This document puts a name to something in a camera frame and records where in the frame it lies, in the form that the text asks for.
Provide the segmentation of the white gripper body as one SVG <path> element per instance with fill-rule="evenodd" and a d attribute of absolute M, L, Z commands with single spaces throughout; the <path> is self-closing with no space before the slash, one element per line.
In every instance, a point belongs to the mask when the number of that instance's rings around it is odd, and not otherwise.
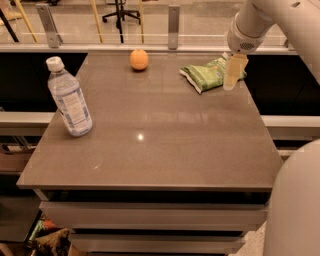
<path fill-rule="evenodd" d="M 265 38 L 265 24 L 258 15 L 237 13 L 227 33 L 227 42 L 233 53 L 255 51 Z"/>

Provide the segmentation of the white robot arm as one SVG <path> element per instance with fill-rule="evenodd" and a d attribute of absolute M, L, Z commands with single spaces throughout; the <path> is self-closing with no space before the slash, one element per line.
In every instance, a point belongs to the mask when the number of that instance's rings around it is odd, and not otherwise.
<path fill-rule="evenodd" d="M 320 80 L 319 0 L 245 0 L 227 34 L 223 88 L 231 90 L 247 55 L 278 26 L 316 80 Z M 294 151 L 273 185 L 263 256 L 320 256 L 320 140 Z"/>

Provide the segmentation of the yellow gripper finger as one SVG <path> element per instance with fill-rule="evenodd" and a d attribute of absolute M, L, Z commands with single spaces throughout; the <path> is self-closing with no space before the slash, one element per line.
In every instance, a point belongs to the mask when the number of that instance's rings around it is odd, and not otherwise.
<path fill-rule="evenodd" d="M 230 91 L 235 87 L 247 64 L 248 58 L 245 54 L 235 53 L 227 58 L 223 80 L 224 90 Z"/>

